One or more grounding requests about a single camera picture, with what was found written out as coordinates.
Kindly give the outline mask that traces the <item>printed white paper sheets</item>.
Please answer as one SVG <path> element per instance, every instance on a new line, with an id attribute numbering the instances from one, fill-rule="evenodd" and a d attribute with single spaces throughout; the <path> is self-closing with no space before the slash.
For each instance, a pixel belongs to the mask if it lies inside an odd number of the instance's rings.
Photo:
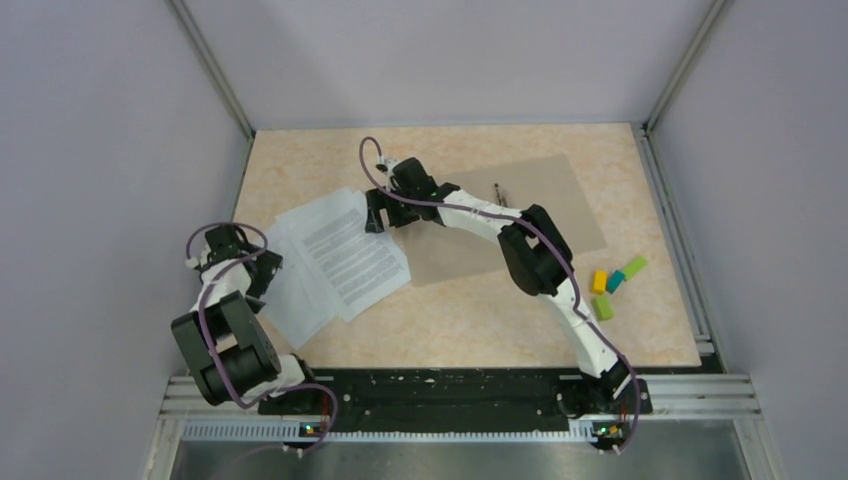
<path id="1" fill-rule="evenodd" d="M 321 297 L 350 322 L 411 280 L 406 255 L 388 233 L 368 233 L 366 197 L 350 187 L 275 217 Z"/>

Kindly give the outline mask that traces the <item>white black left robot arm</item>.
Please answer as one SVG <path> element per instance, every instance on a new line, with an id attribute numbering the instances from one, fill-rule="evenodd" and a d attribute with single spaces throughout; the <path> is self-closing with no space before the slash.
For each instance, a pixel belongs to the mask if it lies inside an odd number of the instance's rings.
<path id="1" fill-rule="evenodd" d="M 249 409 L 282 395 L 297 413 L 314 410 L 321 397 L 314 374 L 298 355 L 280 355 L 258 319 L 284 263 L 267 236 L 244 223 L 208 224 L 190 235 L 185 263 L 198 273 L 200 292 L 171 333 L 201 396 Z"/>

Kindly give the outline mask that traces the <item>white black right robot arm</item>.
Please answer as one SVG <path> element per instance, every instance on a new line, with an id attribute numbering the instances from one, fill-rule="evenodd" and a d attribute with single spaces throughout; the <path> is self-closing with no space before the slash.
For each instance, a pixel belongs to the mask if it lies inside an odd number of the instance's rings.
<path id="1" fill-rule="evenodd" d="M 592 307 L 581 294 L 573 254 L 546 210 L 524 210 L 477 198 L 461 187 L 439 184 L 416 158 L 378 156 L 384 184 L 366 194 L 368 233 L 416 221 L 464 231 L 500 248 L 510 278 L 525 294 L 547 302 L 575 353 L 589 404 L 612 412 L 627 397 L 633 380 L 629 364 L 604 336 Z"/>

